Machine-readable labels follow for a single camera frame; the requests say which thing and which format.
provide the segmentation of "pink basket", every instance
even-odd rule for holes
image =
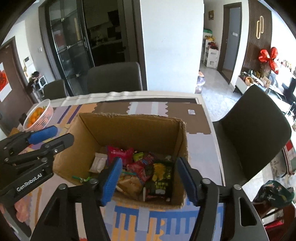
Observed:
[[[28,123],[29,123],[29,118],[30,116],[33,114],[33,112],[38,108],[38,107],[45,107],[46,109],[44,110],[44,112],[42,113],[42,115],[35,121],[35,123],[33,125],[31,125],[29,128],[26,128]],[[49,123],[50,119],[52,118],[54,114],[54,109],[50,104],[50,99],[46,99],[44,101],[42,101],[41,103],[39,103],[37,106],[34,107],[33,110],[31,110],[31,112],[28,114],[24,124],[23,124],[23,129],[24,131],[39,131],[44,129],[47,124]]]

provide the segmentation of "wood slat panel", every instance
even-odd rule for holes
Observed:
[[[257,0],[249,0],[249,15],[249,36],[242,71],[248,71],[249,69],[260,71],[260,62],[258,61],[259,51],[261,49],[270,51],[271,48],[271,11]],[[260,16],[264,17],[264,33],[261,34],[260,39],[257,39],[256,26],[257,21],[260,20]]]

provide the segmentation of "screw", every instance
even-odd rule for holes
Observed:
[[[234,184],[233,187],[236,189],[236,190],[241,190],[242,187],[238,184]]]
[[[59,185],[59,190],[66,189],[67,187],[68,187],[67,184],[62,183],[62,184]]]
[[[97,182],[98,182],[98,180],[97,180],[97,179],[95,179],[95,178],[92,178],[92,179],[90,179],[90,180],[89,180],[89,182],[90,182],[91,184],[95,184],[95,183],[97,183]]]
[[[202,182],[203,182],[204,184],[210,184],[210,183],[211,183],[211,180],[208,179],[208,178],[203,178],[203,179],[202,179]]]

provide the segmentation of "red foil balloon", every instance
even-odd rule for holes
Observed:
[[[270,60],[270,56],[269,56],[268,51],[266,49],[261,49],[258,59],[261,63],[268,62]]]
[[[279,74],[279,68],[278,68],[277,64],[274,62],[273,59],[271,59],[269,61],[269,66],[270,66],[270,68],[272,69],[273,72],[275,72],[276,74]]]
[[[275,59],[277,56],[278,56],[278,51],[277,51],[277,48],[276,47],[272,47],[271,50],[270,50],[270,57],[272,59]]]

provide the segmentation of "cardboard box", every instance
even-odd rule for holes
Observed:
[[[176,118],[80,113],[68,132],[74,135],[74,144],[56,155],[53,170],[76,185],[80,182],[72,176],[87,178],[95,153],[105,153],[106,145],[171,155],[174,160],[178,156],[188,156],[185,123]],[[184,198],[184,187],[176,170],[171,202],[135,201],[117,191],[113,195],[116,201],[161,209],[178,209],[183,206]]]

